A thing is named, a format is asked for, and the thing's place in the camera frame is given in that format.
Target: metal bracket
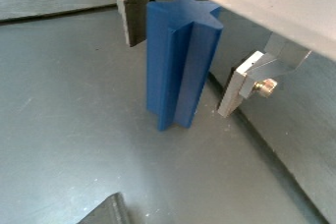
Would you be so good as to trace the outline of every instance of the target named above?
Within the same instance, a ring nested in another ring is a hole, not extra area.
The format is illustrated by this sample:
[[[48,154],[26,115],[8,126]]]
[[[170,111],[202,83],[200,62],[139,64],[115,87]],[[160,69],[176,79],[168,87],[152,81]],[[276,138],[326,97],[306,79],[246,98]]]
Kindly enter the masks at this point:
[[[256,51],[236,68],[218,113],[227,117],[244,99],[256,91],[268,97],[278,85],[272,78],[294,71],[311,50],[300,46],[280,35],[272,33],[266,46],[266,54]]]
[[[126,43],[136,46],[146,40],[146,5],[150,0],[118,0],[123,16]]]

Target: bolt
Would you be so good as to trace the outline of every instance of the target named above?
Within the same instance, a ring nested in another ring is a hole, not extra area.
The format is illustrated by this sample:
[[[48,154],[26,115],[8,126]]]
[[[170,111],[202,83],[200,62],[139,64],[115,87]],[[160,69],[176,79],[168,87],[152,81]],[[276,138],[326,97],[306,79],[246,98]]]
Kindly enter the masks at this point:
[[[278,84],[279,83],[274,79],[266,79],[255,83],[254,90],[256,90],[262,96],[268,98],[274,93]]]

